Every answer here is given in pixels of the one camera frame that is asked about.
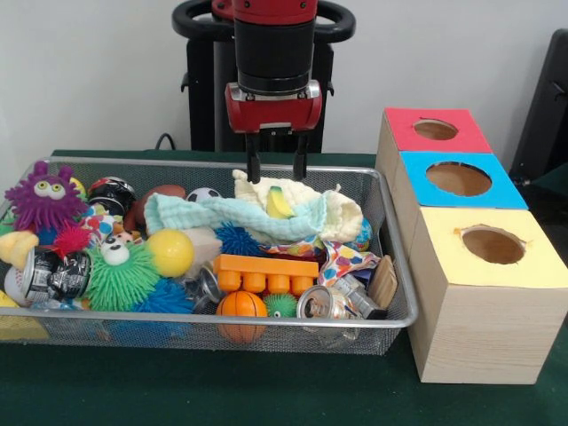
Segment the small green spiky ball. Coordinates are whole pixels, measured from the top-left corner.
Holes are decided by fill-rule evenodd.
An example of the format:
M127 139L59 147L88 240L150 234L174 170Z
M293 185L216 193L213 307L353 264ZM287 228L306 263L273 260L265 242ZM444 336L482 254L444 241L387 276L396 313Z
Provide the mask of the small green spiky ball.
M264 298L269 317L293 318L298 302L292 295L269 295Z
M143 244L128 247L129 259L118 265L108 264L99 248L89 250L92 271L85 296L93 311L131 311L155 290L160 275L152 254Z

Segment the metal mesh basket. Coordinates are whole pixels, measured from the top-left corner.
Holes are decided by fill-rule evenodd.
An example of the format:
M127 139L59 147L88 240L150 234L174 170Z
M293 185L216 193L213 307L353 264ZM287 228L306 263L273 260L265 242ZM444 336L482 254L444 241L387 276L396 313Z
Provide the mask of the metal mesh basket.
M53 157L46 159L51 173L71 166L86 185L104 176L127 180L138 195L164 184L188 189L212 187L224 197L233 196L232 170L243 164L164 162ZM292 178L289 166L268 166L263 176ZM391 196L383 176L375 170L310 167L304 181L316 191L342 187L357 202L376 235L370 249L389 254L395 264L398 290L388 316L381 320L276 319L133 312L54 311L0 308L0 340L41 344L129 346L149 348L358 353L383 355L401 328L412 324L417 303L402 250ZM0 217L9 208L0 207ZM8 265L0 264L0 283ZM13 334L26 330L28 338ZM260 335L253 343L234 343L223 335Z

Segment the yellow square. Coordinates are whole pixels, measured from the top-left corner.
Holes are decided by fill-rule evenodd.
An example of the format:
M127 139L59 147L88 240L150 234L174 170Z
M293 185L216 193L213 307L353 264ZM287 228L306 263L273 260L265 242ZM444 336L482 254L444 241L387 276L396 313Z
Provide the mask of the yellow square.
M421 212L448 283L568 288L564 262L529 211L425 207Z

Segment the orange basketball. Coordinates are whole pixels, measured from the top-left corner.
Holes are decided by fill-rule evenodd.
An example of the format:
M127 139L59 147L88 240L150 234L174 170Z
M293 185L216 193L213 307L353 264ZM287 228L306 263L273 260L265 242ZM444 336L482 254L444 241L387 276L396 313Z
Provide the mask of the orange basketball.
M237 317L267 317L264 302L248 291L235 291L226 296L217 307L217 315ZM262 335L265 327L244 326L240 324L219 324L219 333L231 342L253 343Z

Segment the red square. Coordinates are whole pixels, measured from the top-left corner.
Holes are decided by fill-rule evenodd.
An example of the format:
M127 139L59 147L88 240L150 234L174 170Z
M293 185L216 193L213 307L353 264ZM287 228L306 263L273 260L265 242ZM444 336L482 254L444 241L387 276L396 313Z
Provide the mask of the red square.
M492 153L467 109L386 108L399 151Z

